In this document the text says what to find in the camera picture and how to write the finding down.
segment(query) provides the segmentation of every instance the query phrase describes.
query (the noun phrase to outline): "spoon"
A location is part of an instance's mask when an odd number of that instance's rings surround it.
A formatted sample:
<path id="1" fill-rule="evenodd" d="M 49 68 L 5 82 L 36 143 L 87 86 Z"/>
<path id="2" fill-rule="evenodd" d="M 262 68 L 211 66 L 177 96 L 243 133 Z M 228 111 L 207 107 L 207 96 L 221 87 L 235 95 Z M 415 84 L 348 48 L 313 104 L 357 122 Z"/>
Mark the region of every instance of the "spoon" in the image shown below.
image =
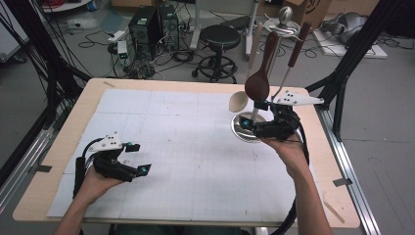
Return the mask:
<path id="1" fill-rule="evenodd" d="M 272 55 L 277 48 L 278 33 L 272 31 L 266 37 L 262 64 L 259 70 L 245 82 L 245 92 L 254 101 L 262 102 L 269 95 L 268 70 L 271 67 Z"/>
<path id="2" fill-rule="evenodd" d="M 258 23 L 255 30 L 253 47 L 251 48 L 250 60 L 248 61 L 247 79 L 251 76 L 253 64 L 256 56 L 256 51 L 259 45 L 259 39 L 262 33 L 262 23 Z M 240 112 L 248 103 L 248 96 L 245 91 L 238 91 L 231 96 L 229 100 L 229 111 L 233 113 Z"/>

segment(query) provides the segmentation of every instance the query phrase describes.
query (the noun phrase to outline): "floor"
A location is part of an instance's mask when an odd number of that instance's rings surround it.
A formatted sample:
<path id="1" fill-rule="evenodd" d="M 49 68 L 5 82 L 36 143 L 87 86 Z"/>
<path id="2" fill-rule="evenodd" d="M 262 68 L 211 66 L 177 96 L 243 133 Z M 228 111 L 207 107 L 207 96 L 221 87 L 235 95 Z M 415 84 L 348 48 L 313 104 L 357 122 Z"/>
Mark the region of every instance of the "floor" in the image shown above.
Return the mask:
<path id="1" fill-rule="evenodd" d="M 78 14 L 76 10 L 62 14 L 59 19 Z M 94 76 L 113 75 L 110 56 L 106 46 L 95 45 L 80 48 L 79 42 L 85 41 L 85 35 L 101 28 L 107 31 L 124 29 L 131 13 L 118 14 L 105 5 L 92 14 L 98 19 L 99 26 L 92 29 L 66 33 L 65 39 L 79 61 Z M 221 18 L 206 13 L 206 21 L 220 23 Z M 106 42 L 106 34 L 95 34 L 93 39 Z M 303 48 L 312 48 L 316 42 L 308 35 Z M 401 46 L 412 47 L 413 40 L 399 40 Z M 283 41 L 281 51 L 273 69 L 271 85 L 279 85 L 287 69 L 291 50 L 287 46 L 293 43 Z M 411 235 L 415 233 L 415 158 L 413 146 L 415 125 L 415 53 L 414 50 L 380 45 L 388 54 L 386 60 L 364 59 L 356 68 L 347 84 L 345 109 L 342 123 L 342 137 L 347 153 L 356 171 L 370 208 L 375 215 L 382 234 Z M 247 58 L 244 56 L 244 44 L 228 51 L 226 55 L 238 65 L 236 76 L 238 83 L 246 81 Z M 286 86 L 305 87 L 329 75 L 337 66 L 340 58 L 323 56 L 320 49 L 301 53 L 296 66 L 291 70 Z M 206 56 L 209 50 L 198 49 L 197 54 Z M 259 68 L 261 55 L 256 57 L 253 71 Z M 160 57 L 159 64 L 168 60 Z M 156 67 L 156 71 L 168 69 L 179 63 L 169 62 Z M 201 75 L 193 78 L 191 71 L 195 65 L 184 64 L 170 70 L 156 73 L 149 79 L 208 82 Z M 231 83 L 230 79 L 220 83 Z M 45 95 L 39 79 L 30 62 L 18 64 L 8 62 L 0 67 L 0 165 L 13 153 L 31 125 L 45 107 Z M 28 174 L 17 189 L 9 205 L 0 214 L 1 234 L 51 234 L 54 223 L 21 223 L 14 221 L 12 213 L 31 179 Z M 108 225 L 87 224 L 86 234 L 106 234 Z M 288 234 L 297 234 L 296 228 Z M 335 229 L 335 234 L 364 234 L 363 229 Z"/>

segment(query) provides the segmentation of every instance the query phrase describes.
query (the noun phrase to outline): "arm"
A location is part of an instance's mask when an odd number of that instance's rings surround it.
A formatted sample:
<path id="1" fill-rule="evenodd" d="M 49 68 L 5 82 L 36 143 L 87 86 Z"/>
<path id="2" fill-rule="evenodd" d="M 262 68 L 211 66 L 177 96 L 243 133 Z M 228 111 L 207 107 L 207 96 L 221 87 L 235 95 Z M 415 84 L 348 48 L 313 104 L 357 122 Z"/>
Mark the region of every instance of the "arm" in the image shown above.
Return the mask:
<path id="1" fill-rule="evenodd" d="M 275 149 L 294 180 L 299 234 L 333 234 L 298 137 L 293 135 L 285 142 L 271 139 L 262 142 Z"/>
<path id="2" fill-rule="evenodd" d="M 54 235 L 78 235 L 83 216 L 89 205 L 103 196 L 110 188 L 120 183 L 122 181 L 105 178 L 97 173 L 93 166 L 90 167 L 79 192 L 76 194 L 64 217 L 62 217 Z"/>

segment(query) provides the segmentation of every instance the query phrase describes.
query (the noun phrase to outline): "wooden table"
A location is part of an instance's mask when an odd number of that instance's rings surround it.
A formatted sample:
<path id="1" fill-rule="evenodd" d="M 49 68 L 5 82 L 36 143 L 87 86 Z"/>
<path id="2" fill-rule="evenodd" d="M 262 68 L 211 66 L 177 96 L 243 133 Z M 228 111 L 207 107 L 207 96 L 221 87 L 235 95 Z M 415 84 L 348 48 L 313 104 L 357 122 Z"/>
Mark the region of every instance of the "wooden table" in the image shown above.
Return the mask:
<path id="1" fill-rule="evenodd" d="M 227 93 L 244 90 L 244 85 L 150 81 L 150 80 L 120 80 L 120 79 L 91 79 L 67 121 L 57 136 L 44 165 L 52 166 L 50 172 L 37 172 L 27 187 L 15 212 L 14 219 L 19 221 L 56 221 L 56 218 L 47 216 L 53 202 L 60 179 L 78 141 L 81 138 L 89 119 L 95 112 L 102 94 L 106 89 L 137 89 L 156 91 L 182 91 L 200 93 Z M 278 87 L 271 87 L 271 94 Z M 307 94 L 303 88 L 287 88 L 292 92 Z M 332 153 L 329 142 L 320 124 L 313 106 L 298 106 L 296 112 L 301 118 L 305 129 L 310 160 L 321 190 L 323 204 L 332 227 L 355 228 L 360 220 L 353 202 L 345 186 L 337 187 L 334 180 L 342 178 Z M 124 222 L 122 220 L 85 219 L 86 222 Z M 276 223 L 250 224 L 250 226 L 275 226 Z"/>

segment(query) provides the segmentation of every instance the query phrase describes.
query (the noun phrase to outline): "computer tower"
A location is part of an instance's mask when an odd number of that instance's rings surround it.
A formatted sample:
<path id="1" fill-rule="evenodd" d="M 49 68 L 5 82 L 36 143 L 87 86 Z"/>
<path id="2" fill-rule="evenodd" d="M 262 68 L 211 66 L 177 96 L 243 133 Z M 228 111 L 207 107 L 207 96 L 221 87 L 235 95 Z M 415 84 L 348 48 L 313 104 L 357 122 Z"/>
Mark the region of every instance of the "computer tower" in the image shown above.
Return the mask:
<path id="1" fill-rule="evenodd" d="M 159 6 L 159 14 L 161 19 L 162 35 L 164 37 L 163 44 L 166 50 L 179 50 L 179 30 L 174 7 L 171 4 Z"/>
<path id="2" fill-rule="evenodd" d="M 158 8 L 140 6 L 128 24 L 128 28 L 137 59 L 152 61 L 157 54 L 156 46 L 161 40 Z"/>

